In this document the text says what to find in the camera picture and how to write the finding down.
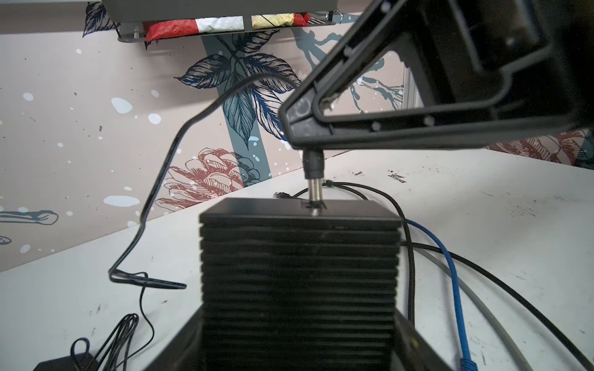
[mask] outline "white table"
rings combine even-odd
[[[395,173],[406,183],[390,177]],[[407,218],[515,288],[594,358],[593,171],[488,150],[351,151],[326,161],[326,177],[363,183],[394,196]],[[274,192],[292,193],[305,186],[298,170],[228,196],[269,198]],[[337,189],[326,189],[324,196],[353,197]],[[146,270],[151,277],[188,284],[186,290],[147,290],[144,308],[156,336],[130,360],[130,370],[148,365],[201,304],[197,217],[217,201],[149,221],[122,265],[128,272]],[[414,241],[429,243],[411,229]],[[134,233],[135,229],[119,231],[0,273],[1,370],[29,371],[40,361],[66,356],[72,341],[82,336],[90,339],[94,353],[126,313],[139,313],[140,288],[111,283],[107,275]],[[460,346],[450,280],[415,255],[417,329],[457,370]],[[462,264],[457,267],[535,370],[581,369],[505,292]],[[406,307],[406,277],[403,253],[397,296],[401,312]],[[462,302],[479,369],[516,369],[465,294]],[[132,349],[149,336],[141,319]]]

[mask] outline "scuff mark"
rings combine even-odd
[[[394,179],[394,180],[398,180],[400,183],[406,183],[406,181],[402,180],[402,178],[404,178],[403,176],[400,176],[396,173],[392,174],[392,175],[388,175],[390,178]]]

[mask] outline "white paint spot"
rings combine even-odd
[[[121,98],[112,98],[112,105],[118,113],[128,113],[132,111],[132,105],[127,100]]]
[[[130,196],[107,196],[103,199],[105,204],[117,207],[130,207],[138,205],[140,200]]]
[[[151,113],[148,115],[148,120],[157,125],[159,122],[161,122],[161,116],[157,115],[156,113]]]

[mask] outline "wall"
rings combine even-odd
[[[0,5],[0,271],[134,227],[175,133],[245,75],[237,61],[299,82],[365,5],[339,2],[336,26],[254,34],[257,46],[146,48],[118,42],[100,3]],[[384,56],[332,114],[398,109],[403,71]],[[300,168],[276,117],[290,91],[250,87],[196,124],[149,218]]]

